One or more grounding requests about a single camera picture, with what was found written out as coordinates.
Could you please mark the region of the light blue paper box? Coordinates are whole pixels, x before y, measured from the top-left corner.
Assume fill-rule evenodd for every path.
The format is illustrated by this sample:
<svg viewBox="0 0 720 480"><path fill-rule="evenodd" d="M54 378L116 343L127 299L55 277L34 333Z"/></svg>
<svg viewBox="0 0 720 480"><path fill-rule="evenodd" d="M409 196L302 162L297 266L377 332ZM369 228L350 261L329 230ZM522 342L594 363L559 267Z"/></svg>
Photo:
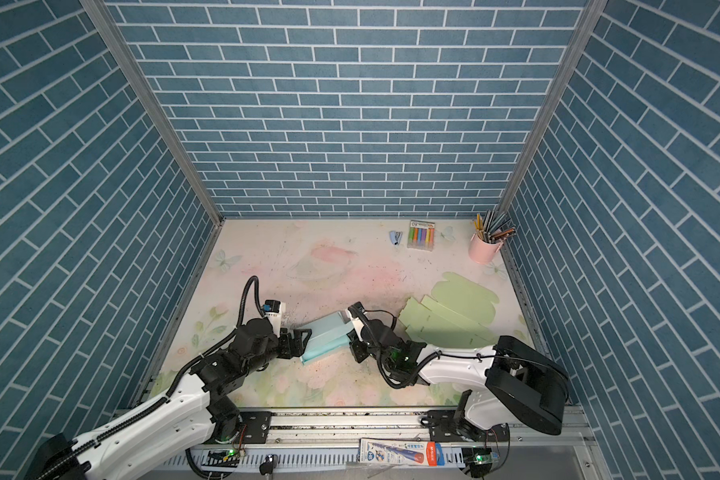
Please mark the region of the light blue paper box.
<svg viewBox="0 0 720 480"><path fill-rule="evenodd" d="M300 329L311 331L304 353L300 356L301 363L308 364L348 345L348 335L353 330L353 324L343 312L336 311L308 322Z"/></svg>

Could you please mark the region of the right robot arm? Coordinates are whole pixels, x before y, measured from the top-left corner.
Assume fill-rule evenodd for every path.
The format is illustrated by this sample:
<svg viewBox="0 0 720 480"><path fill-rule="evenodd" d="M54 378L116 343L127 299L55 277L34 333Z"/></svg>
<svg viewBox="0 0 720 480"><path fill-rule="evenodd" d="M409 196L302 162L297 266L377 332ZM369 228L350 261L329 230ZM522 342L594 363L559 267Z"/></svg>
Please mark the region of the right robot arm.
<svg viewBox="0 0 720 480"><path fill-rule="evenodd" d="M569 375L513 336L503 335L486 347L448 349L405 340L381 321L366 319L357 320L347 337L355 361L374 359L393 389L464 386L454 414L455 430L462 437L512 422L547 435L562 432Z"/></svg>

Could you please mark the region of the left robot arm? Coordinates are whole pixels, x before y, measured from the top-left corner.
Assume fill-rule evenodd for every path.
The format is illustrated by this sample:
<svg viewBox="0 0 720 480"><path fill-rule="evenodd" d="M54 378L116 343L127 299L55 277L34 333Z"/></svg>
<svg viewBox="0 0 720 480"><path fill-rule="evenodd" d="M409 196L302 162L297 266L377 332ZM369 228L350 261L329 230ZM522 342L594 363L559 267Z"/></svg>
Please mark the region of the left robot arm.
<svg viewBox="0 0 720 480"><path fill-rule="evenodd" d="M209 440L236 435L240 411L229 395L275 359L304 353L308 329L275 330L269 318L238 326L190 360L156 397L89 432L58 434L37 450L28 479L136 479Z"/></svg>

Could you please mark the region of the light green paper box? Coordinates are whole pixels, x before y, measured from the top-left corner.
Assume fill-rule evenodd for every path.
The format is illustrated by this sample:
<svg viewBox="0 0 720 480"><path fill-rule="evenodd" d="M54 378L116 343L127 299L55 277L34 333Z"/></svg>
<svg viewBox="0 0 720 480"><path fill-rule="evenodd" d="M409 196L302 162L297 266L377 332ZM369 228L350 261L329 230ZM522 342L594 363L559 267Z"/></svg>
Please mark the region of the light green paper box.
<svg viewBox="0 0 720 480"><path fill-rule="evenodd" d="M399 320L411 340L443 348L490 346L499 296L461 275L446 272L428 295L409 298Z"/></svg>

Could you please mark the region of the red white blue package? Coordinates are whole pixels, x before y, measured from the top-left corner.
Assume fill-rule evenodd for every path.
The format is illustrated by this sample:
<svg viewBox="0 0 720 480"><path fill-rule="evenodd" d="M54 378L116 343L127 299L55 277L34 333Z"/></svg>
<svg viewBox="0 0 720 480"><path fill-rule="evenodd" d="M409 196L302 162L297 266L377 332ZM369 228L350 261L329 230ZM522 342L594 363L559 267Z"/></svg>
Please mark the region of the red white blue package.
<svg viewBox="0 0 720 480"><path fill-rule="evenodd" d="M446 464L442 447L432 441L393 441L363 438L361 463L385 466L440 467Z"/></svg>

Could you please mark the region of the coloured marker pack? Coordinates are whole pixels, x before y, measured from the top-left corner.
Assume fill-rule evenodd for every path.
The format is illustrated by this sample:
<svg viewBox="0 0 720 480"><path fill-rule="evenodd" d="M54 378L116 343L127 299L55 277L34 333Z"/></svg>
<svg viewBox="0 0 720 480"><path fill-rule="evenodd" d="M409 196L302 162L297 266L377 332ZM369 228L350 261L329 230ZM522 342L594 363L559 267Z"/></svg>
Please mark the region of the coloured marker pack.
<svg viewBox="0 0 720 480"><path fill-rule="evenodd" d="M410 249L432 251L435 246L436 224L411 220L409 223L407 247Z"/></svg>

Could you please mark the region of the pink pencil cup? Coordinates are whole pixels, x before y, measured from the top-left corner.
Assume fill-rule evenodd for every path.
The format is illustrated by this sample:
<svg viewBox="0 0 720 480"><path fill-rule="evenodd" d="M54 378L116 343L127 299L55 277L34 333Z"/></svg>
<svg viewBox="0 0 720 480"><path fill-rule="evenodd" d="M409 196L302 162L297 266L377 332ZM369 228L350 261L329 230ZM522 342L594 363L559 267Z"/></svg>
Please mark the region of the pink pencil cup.
<svg viewBox="0 0 720 480"><path fill-rule="evenodd" d="M488 265L499 253L503 245L503 240L490 243L484 241L477 233L475 233L469 243L468 256L475 263Z"/></svg>

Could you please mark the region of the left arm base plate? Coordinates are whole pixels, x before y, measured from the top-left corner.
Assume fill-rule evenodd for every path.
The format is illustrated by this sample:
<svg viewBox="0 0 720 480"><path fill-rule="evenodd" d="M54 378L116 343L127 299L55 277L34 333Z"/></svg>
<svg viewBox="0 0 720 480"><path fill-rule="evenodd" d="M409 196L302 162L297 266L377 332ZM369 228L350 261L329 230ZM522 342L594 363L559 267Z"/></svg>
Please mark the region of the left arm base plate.
<svg viewBox="0 0 720 480"><path fill-rule="evenodd" d="M213 444L264 444L273 414L266 410L242 411L217 427L209 440Z"/></svg>

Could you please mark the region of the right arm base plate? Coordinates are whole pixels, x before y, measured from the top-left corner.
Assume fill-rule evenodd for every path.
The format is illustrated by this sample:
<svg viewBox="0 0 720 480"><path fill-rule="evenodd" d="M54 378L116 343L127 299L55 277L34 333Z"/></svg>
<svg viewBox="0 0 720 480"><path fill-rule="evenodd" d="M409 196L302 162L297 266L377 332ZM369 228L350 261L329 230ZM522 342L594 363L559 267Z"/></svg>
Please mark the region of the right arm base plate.
<svg viewBox="0 0 720 480"><path fill-rule="evenodd" d="M498 424L488 430L481 430L469 423L463 413L456 409L429 410L419 422L428 430L430 439L436 442L494 443L510 439L506 425Z"/></svg>

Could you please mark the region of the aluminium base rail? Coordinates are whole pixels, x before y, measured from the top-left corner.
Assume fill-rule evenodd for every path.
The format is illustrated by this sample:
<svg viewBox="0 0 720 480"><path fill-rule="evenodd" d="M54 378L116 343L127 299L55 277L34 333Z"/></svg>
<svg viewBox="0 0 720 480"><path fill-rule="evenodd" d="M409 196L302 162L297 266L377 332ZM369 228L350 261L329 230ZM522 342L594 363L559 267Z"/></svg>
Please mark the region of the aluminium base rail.
<svg viewBox="0 0 720 480"><path fill-rule="evenodd" d="M359 445L363 438L432 441L419 419L429 410L445 409L453 408L266 410L273 416L264 444L206 442L171 457L149 472L198 470L202 478L214 474L233 476L242 473L271 477L280 473L356 467L367 468L374 473L391 469L460 469L468 477L487 479L607 479L610 476L594 433L579 407L566 409L563 430L558 436L542 434L519 422L512 422L504 424L510 431L510 439L505 442L437 442L446 460L444 466L385 466L360 462Z"/></svg>

